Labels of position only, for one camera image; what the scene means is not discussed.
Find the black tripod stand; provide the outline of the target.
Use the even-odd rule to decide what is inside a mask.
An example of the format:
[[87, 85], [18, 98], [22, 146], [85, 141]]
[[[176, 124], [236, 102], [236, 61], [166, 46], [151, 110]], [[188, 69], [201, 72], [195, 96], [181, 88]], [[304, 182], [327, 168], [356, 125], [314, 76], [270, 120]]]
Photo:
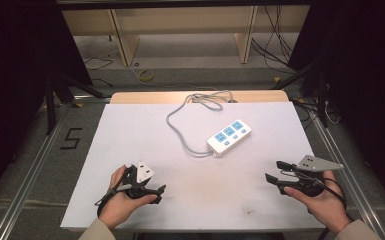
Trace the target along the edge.
[[57, 123], [54, 96], [57, 96], [63, 104], [71, 104], [74, 101], [74, 95], [69, 89], [70, 86], [83, 90], [98, 99], [107, 98], [106, 94], [91, 87], [92, 80], [85, 67], [81, 67], [79, 70], [61, 70], [58, 67], [47, 67], [46, 74], [47, 135], [54, 130]]
[[317, 92], [317, 117], [322, 123], [322, 126], [327, 127], [327, 115], [325, 113], [325, 101], [327, 100], [326, 80], [320, 60], [313, 60], [292, 76], [282, 80], [280, 83], [276, 83], [275, 86], [272, 87], [272, 90], [281, 90], [300, 79], [304, 80], [300, 88], [302, 96], [308, 96], [311, 93]]

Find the dark curtain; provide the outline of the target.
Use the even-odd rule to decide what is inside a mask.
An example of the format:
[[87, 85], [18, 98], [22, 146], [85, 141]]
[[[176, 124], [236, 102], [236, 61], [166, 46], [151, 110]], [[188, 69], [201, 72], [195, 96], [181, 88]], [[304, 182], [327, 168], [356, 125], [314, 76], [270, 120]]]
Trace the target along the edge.
[[360, 151], [385, 188], [385, 0], [310, 0], [291, 68], [316, 56], [346, 4], [342, 36], [329, 45], [325, 76], [329, 97], [352, 132]]
[[57, 0], [0, 0], [0, 178], [60, 76], [92, 83]]

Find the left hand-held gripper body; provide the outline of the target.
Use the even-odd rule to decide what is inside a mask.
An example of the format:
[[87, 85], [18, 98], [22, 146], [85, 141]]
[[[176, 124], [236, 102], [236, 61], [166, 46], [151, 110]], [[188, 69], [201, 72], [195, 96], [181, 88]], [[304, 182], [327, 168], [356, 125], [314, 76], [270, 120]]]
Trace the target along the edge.
[[151, 170], [145, 163], [139, 161], [137, 165], [130, 166], [126, 171], [126, 176], [123, 180], [123, 185], [129, 185], [126, 189], [126, 194], [132, 199], [139, 199], [146, 195], [161, 196], [157, 190], [147, 189], [146, 185], [154, 176], [154, 171]]

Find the wooden shelf unit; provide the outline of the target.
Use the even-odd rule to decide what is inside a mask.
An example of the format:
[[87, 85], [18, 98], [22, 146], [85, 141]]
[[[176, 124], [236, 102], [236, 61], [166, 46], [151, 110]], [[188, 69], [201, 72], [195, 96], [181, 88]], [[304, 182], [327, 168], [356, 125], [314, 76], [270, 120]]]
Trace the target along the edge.
[[113, 36], [121, 61], [132, 63], [140, 37], [152, 34], [232, 33], [239, 61], [248, 61], [251, 35], [267, 33], [276, 19], [286, 33], [299, 32], [308, 5], [65, 10], [74, 36]]

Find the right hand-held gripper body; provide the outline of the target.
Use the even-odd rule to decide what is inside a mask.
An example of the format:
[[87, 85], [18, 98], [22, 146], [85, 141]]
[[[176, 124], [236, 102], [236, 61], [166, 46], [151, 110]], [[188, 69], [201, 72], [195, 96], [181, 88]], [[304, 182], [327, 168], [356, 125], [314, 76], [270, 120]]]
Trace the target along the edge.
[[297, 163], [292, 164], [293, 171], [281, 170], [281, 173], [291, 173], [297, 181], [280, 181], [278, 189], [282, 195], [286, 195], [285, 187], [297, 189], [309, 197], [320, 195], [324, 189], [323, 173], [327, 170], [340, 170], [344, 168], [343, 164], [328, 161], [319, 157], [306, 155]]

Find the white table sheet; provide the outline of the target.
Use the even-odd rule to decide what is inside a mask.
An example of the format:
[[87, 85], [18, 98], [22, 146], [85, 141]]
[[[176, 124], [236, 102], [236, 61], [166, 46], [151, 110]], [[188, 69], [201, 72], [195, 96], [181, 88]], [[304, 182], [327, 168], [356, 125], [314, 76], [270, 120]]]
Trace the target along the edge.
[[[225, 155], [195, 158], [229, 123], [241, 119], [251, 135]], [[96, 217], [96, 202], [121, 165], [143, 161], [166, 185], [159, 204], [123, 223], [140, 232], [246, 232], [317, 229], [305, 206], [267, 183], [276, 162], [297, 163], [312, 149], [289, 102], [227, 103], [213, 112], [200, 104], [109, 104], [105, 107], [62, 228], [81, 230]]]

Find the person's left hand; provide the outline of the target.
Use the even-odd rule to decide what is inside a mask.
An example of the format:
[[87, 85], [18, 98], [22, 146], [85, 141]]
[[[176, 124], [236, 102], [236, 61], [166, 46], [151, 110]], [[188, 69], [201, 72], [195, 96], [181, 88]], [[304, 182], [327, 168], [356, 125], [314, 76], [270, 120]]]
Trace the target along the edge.
[[139, 199], [131, 199], [124, 192], [119, 192], [108, 200], [98, 219], [112, 230], [125, 222], [136, 209], [153, 202], [156, 198], [156, 195], [146, 195]]

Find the white power strip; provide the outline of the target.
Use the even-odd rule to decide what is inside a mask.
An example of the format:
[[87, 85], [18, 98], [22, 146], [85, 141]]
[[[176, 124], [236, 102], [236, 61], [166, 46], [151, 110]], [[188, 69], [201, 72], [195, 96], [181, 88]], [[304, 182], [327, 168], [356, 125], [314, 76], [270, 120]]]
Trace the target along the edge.
[[237, 119], [211, 136], [207, 140], [207, 146], [214, 157], [221, 157], [250, 136], [251, 132], [250, 126]]

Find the person's right hand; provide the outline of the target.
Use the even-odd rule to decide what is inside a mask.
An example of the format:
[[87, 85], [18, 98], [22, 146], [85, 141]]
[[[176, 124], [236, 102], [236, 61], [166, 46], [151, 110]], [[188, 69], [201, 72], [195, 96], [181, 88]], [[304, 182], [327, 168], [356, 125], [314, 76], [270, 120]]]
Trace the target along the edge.
[[304, 204], [312, 215], [334, 234], [338, 234], [350, 223], [343, 203], [329, 191], [324, 190], [315, 197], [309, 197], [291, 187], [285, 187], [284, 191]]

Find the black tape floor marking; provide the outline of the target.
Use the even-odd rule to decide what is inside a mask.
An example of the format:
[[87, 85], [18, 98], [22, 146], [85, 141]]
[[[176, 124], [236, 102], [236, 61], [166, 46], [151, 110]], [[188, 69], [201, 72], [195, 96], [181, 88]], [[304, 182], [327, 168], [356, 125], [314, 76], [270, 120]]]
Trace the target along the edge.
[[81, 128], [70, 128], [67, 131], [67, 134], [64, 138], [63, 144], [61, 145], [61, 150], [73, 150], [76, 149], [81, 137], [79, 136], [79, 133], [81, 131]]

